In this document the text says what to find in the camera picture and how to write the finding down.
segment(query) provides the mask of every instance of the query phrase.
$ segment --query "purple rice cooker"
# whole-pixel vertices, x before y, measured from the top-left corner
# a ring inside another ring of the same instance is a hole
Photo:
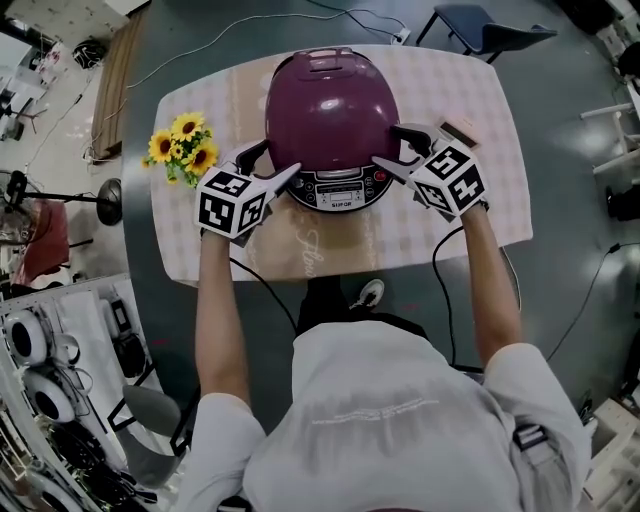
[[[398,108],[382,73],[350,48],[302,51],[276,69],[266,106],[276,169],[300,162],[288,192],[323,212],[350,212],[380,199],[392,177],[372,156],[398,160],[390,134]]]

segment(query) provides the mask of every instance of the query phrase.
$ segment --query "yellow flower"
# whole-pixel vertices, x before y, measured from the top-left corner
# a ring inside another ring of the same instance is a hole
[[[171,160],[171,132],[159,130],[149,141],[149,156],[156,162]]]
[[[202,131],[202,125],[204,125],[202,112],[182,114],[173,122],[171,133],[175,140],[190,142],[196,133]]]
[[[218,146],[210,139],[203,140],[187,158],[182,159],[185,171],[202,176],[206,170],[218,161]]]
[[[182,149],[182,146],[177,142],[173,142],[171,144],[171,154],[175,156],[178,160],[181,160],[182,157],[184,156],[184,149]]]

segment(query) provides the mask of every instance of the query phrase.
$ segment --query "shoe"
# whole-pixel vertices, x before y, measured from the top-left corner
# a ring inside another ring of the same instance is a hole
[[[351,305],[349,309],[356,307],[364,307],[368,309],[375,308],[382,300],[384,294],[384,283],[380,279],[369,281],[360,292],[358,300]]]

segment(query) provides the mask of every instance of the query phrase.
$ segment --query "red cloth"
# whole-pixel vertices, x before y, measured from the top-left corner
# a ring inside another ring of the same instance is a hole
[[[37,203],[41,214],[32,237],[35,241],[27,246],[13,284],[29,286],[36,277],[56,272],[60,265],[69,261],[67,211],[64,203],[46,199],[38,200]]]

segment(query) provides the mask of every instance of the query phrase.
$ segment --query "cable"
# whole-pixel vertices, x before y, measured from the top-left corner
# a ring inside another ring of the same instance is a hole
[[[404,24],[404,22],[402,20],[399,20],[398,18],[394,18],[393,16],[383,16],[382,14],[378,14],[377,12],[372,11],[371,9],[343,9],[342,7],[335,7],[333,5],[323,4],[321,2],[318,2],[317,0],[307,0],[307,2],[309,2],[310,4],[317,5],[319,7],[324,7],[325,9],[331,9],[333,11],[341,11],[343,13],[346,12],[347,14],[349,13],[349,11],[351,11],[351,12],[368,12],[370,14],[373,14],[378,19],[397,21],[398,23],[400,23],[400,25],[402,25],[402,28],[407,28],[407,26]],[[353,19],[353,21],[358,23],[358,25],[360,25],[361,27],[366,28],[366,29],[371,29],[371,27],[366,27],[364,25],[361,25],[360,22],[357,19],[355,19],[353,16],[350,15],[350,17]]]
[[[436,248],[433,250],[433,256],[431,257],[431,264],[433,265],[433,271],[436,275],[436,278],[438,279],[438,282],[440,283],[440,286],[442,287],[442,293],[444,294],[444,299],[447,303],[447,317],[449,320],[449,336],[451,338],[451,366],[456,367],[456,355],[457,355],[457,350],[456,350],[456,337],[455,337],[455,332],[454,332],[454,327],[453,327],[453,309],[451,307],[451,298],[449,297],[449,292],[447,290],[447,286],[444,283],[444,280],[442,279],[442,276],[440,275],[440,271],[438,270],[438,263],[436,262],[436,256],[438,254],[438,251],[440,250],[440,248],[445,244],[445,242],[447,242],[447,240],[449,240],[451,237],[453,237],[453,235],[455,235],[456,233],[459,233],[460,231],[462,231],[463,227],[460,226],[456,229],[454,229],[453,231],[449,232],[442,240],[440,240],[440,242],[438,243],[438,245],[436,245]],[[500,252],[502,254],[503,259],[506,260],[509,269],[511,270],[511,275],[513,276],[513,284],[515,286],[515,292],[516,292],[516,296],[518,298],[518,310],[521,311],[522,310],[522,297],[520,295],[520,281],[518,280],[518,274],[516,273],[515,268],[513,268],[513,264],[511,263],[511,259],[509,258],[509,255],[507,254],[507,251],[504,249],[504,247],[500,247]]]
[[[575,327],[575,325],[578,323],[578,320],[582,316],[582,313],[584,312],[584,308],[587,306],[587,302],[589,301],[589,297],[591,296],[591,292],[593,291],[593,287],[594,287],[594,285],[596,283],[596,279],[598,278],[598,275],[600,274],[600,270],[602,270],[602,266],[604,265],[604,262],[607,259],[607,256],[609,256],[609,254],[613,254],[614,252],[618,252],[623,247],[629,247],[631,245],[640,245],[640,242],[633,242],[633,243],[629,243],[629,244],[615,244],[615,245],[612,245],[611,248],[602,257],[602,259],[600,260],[600,264],[598,265],[598,269],[596,270],[596,273],[593,275],[593,279],[591,280],[591,284],[589,285],[589,289],[587,290],[587,294],[585,295],[584,300],[582,301],[582,305],[580,306],[580,309],[578,310],[578,314],[573,318],[573,320],[569,324],[569,327],[567,327],[567,330],[564,332],[564,334],[560,338],[560,341],[555,346],[555,348],[551,351],[551,354],[549,354],[549,357],[547,357],[547,362],[549,362],[551,360],[551,358],[556,354],[558,349],[564,343],[564,340],[567,339],[567,336],[569,336],[569,333],[572,331],[572,329]]]
[[[69,112],[71,112],[71,110],[73,109],[73,107],[75,107],[78,103],[80,103],[80,100],[82,100],[84,93],[87,91],[87,89],[89,88],[89,86],[91,85],[91,82],[93,81],[93,77],[95,76],[95,71],[93,73],[93,76],[90,79],[87,79],[87,83],[84,86],[84,89],[82,89],[82,92],[78,95],[78,97],[75,99],[75,101],[69,106],[69,108],[64,112],[64,114],[62,114],[62,116],[60,116],[58,118],[58,120],[55,122],[55,124],[53,125],[53,127],[49,130],[49,132],[47,133],[47,135],[45,136],[44,139],[42,139],[42,142],[40,143],[40,145],[38,146],[38,148],[36,149],[36,152],[33,154],[33,157],[31,157],[31,160],[29,160],[29,162],[27,162],[25,164],[25,174],[28,174],[29,172],[29,167],[31,167],[31,164],[35,161],[35,159],[38,157],[38,154],[40,153],[40,150],[44,147],[44,145],[47,143],[47,140],[49,140],[49,137],[51,136],[51,134],[54,132],[54,130],[58,127],[58,125],[60,124],[60,122],[67,117],[67,114],[69,114]]]
[[[319,7],[324,7],[325,9],[330,9],[332,11],[340,11],[342,14],[347,14],[349,16],[349,18],[351,18],[353,21],[355,21],[358,25],[360,25],[365,30],[373,30],[375,32],[381,32],[383,34],[390,35],[391,37],[394,37],[394,38],[396,37],[396,35],[393,34],[392,32],[388,32],[386,30],[381,30],[381,29],[378,29],[378,28],[368,27],[367,25],[362,24],[360,22],[360,20],[358,20],[353,14],[351,14],[351,12],[353,12],[353,11],[369,12],[369,13],[373,14],[376,18],[384,18],[384,19],[387,19],[387,20],[394,20],[394,21],[397,21],[398,23],[400,23],[400,25],[402,25],[403,28],[407,28],[407,26],[402,21],[400,21],[399,19],[392,18],[390,16],[380,16],[377,13],[375,13],[374,11],[371,11],[369,9],[349,9],[349,10],[346,10],[346,9],[342,9],[341,7],[334,7],[332,5],[322,4],[320,2],[317,2],[316,0],[307,0],[307,2],[309,2],[310,4],[313,4],[313,5],[317,5]]]
[[[449,232],[440,242],[436,245],[436,248],[433,250],[433,256],[431,257],[431,264],[433,265],[433,271],[438,278],[438,282],[442,287],[442,293],[444,293],[444,300],[447,302],[447,316],[449,319],[449,336],[451,338],[451,362],[449,363],[451,366],[455,366],[456,364],[456,336],[453,330],[453,309],[451,308],[451,298],[449,297],[449,292],[447,291],[447,287],[442,280],[442,276],[440,276],[440,272],[438,271],[438,264],[436,263],[436,256],[440,247],[442,247],[447,240],[449,240],[453,235],[459,233],[464,228],[462,226],[457,227],[453,231]]]
[[[163,62],[156,69],[154,69],[151,73],[149,73],[147,76],[145,76],[142,80],[136,82],[135,84],[127,85],[127,89],[133,89],[134,87],[138,87],[140,84],[142,84],[143,82],[146,82],[149,78],[151,78],[153,75],[155,75],[158,71],[160,71],[167,64],[170,64],[171,62],[173,62],[173,61],[175,61],[177,59],[181,59],[182,57],[186,57],[188,55],[193,55],[194,53],[197,53],[197,52],[202,51],[202,50],[204,50],[206,48],[209,48],[210,46],[213,46],[231,28],[235,27],[236,25],[238,25],[240,23],[244,23],[245,21],[258,20],[258,19],[269,19],[269,18],[308,18],[308,19],[315,19],[315,20],[321,20],[321,21],[329,21],[329,20],[333,20],[335,18],[338,18],[340,16],[344,16],[345,14],[349,15],[349,13],[359,12],[359,11],[371,12],[375,16],[378,16],[377,14],[375,14],[373,11],[370,11],[369,9],[339,9],[337,7],[329,7],[329,6],[326,6],[326,5],[323,5],[323,4],[317,4],[317,5],[321,5],[322,7],[326,7],[326,8],[329,8],[329,9],[336,9],[336,10],[339,10],[340,12],[338,14],[333,15],[333,16],[314,16],[314,15],[311,15],[311,14],[287,13],[287,14],[265,14],[265,15],[256,15],[256,16],[249,16],[247,18],[242,18],[241,20],[234,21],[231,25],[229,25],[222,32],[220,32],[220,34],[218,34],[212,41],[210,41],[209,43],[205,44],[204,46],[201,46],[200,48],[196,48],[195,50],[190,50],[188,52],[180,53],[180,54],[176,55],[175,57],[170,58],[166,62]],[[401,23],[404,26],[404,23],[402,23],[400,20],[398,20],[396,18],[388,17],[388,19],[393,19],[395,21],[398,21],[399,23]],[[379,30],[379,29],[372,29],[371,27],[367,27],[365,25],[362,25],[355,18],[354,18],[354,21],[356,21],[356,23],[358,23],[361,27],[363,27],[363,28],[365,28],[367,30],[369,30],[369,29],[370,30],[376,30],[378,32],[384,32],[385,34],[388,34],[388,35],[391,35],[391,36],[394,35],[391,32],[387,32],[387,31]]]
[[[295,320],[291,316],[291,313],[287,309],[287,306],[284,305],[284,302],[282,302],[280,300],[280,297],[278,297],[276,295],[276,292],[273,291],[273,288],[271,288],[271,286],[269,286],[269,283],[267,283],[257,272],[253,271],[252,269],[250,269],[246,265],[243,265],[238,260],[236,260],[234,258],[229,258],[229,260],[232,263],[234,263],[235,265],[239,266],[242,270],[245,270],[246,272],[249,272],[249,274],[251,274],[253,277],[255,277],[258,281],[260,281],[265,286],[265,288],[267,290],[269,290],[269,293],[271,293],[271,295],[273,295],[273,298],[276,300],[276,302],[280,305],[282,310],[287,315],[287,318],[289,319],[289,322],[291,323],[291,327],[293,327],[293,332],[295,332],[297,334],[298,333],[298,326],[296,325]]]
[[[353,21],[355,21],[358,25],[360,25],[362,28],[364,28],[365,30],[373,30],[375,32],[381,32],[383,34],[387,34],[390,35],[391,37],[397,37],[394,33],[392,32],[388,32],[387,30],[382,30],[382,29],[378,29],[378,28],[373,28],[373,27],[369,27],[366,25],[363,25],[362,23],[360,23],[360,21],[355,18],[351,13],[352,12],[368,12],[373,14],[375,17],[380,18],[380,19],[387,19],[387,20],[393,20],[393,21],[397,21],[398,23],[400,23],[400,25],[402,25],[403,28],[407,28],[407,26],[398,18],[394,18],[392,16],[382,16],[378,13],[376,13],[375,11],[372,11],[370,9],[341,9],[338,7],[332,7],[329,5],[325,5],[325,4],[321,4],[320,2],[316,2],[313,0],[307,0],[312,4],[318,5],[320,7],[324,7],[326,9],[332,9],[335,11],[340,11],[338,14],[335,14],[333,16],[315,16],[315,15],[311,15],[311,14],[300,14],[300,13],[287,13],[287,14],[267,14],[267,15],[256,15],[256,16],[249,16],[247,18],[243,18],[241,20],[237,20],[234,21],[231,25],[229,25],[227,28],[225,28],[222,32],[220,32],[220,34],[218,34],[212,41],[210,41],[209,43],[205,44],[204,46],[201,46],[199,48],[196,48],[195,50],[190,50],[188,52],[184,52],[181,53],[179,55],[176,55],[172,58],[170,58],[169,60],[163,62],[162,64],[160,64],[157,68],[155,68],[151,73],[149,73],[147,76],[145,76],[142,80],[139,80],[138,82],[131,84],[131,85],[127,85],[126,89],[133,89],[135,87],[138,87],[140,84],[146,82],[149,78],[151,78],[153,75],[155,75],[158,71],[160,71],[163,67],[165,67],[167,64],[170,64],[171,62],[180,59],[182,57],[186,57],[188,55],[193,55],[194,53],[197,53],[199,51],[205,50],[206,48],[209,48],[211,46],[213,46],[215,43],[218,42],[218,40],[227,33],[228,30],[230,30],[231,28],[233,28],[236,25],[239,25],[240,23],[244,23],[245,21],[250,21],[250,20],[255,20],[255,19],[268,19],[268,18],[308,18],[308,19],[315,19],[315,20],[321,20],[321,21],[329,21],[335,18],[338,18],[340,16],[344,16],[345,14],[348,15]],[[115,116],[116,114],[118,114],[123,107],[125,106],[125,104],[127,103],[127,99],[125,99],[122,104],[120,105],[120,107],[118,107],[118,110],[116,110],[115,112],[113,112],[111,115],[107,116],[104,118],[103,122],[108,121],[110,118],[112,118],[113,116]],[[100,130],[100,132],[98,133],[98,135],[96,135],[91,142],[89,143],[89,148],[87,149],[91,149],[92,153],[95,154],[95,152],[93,151],[93,143],[100,137],[100,135],[102,135],[102,130]],[[87,163],[93,163],[93,162],[106,162],[109,160],[97,160],[94,159],[93,157],[89,157],[87,158],[87,149],[84,150],[83,155],[82,155],[82,159],[87,162]]]

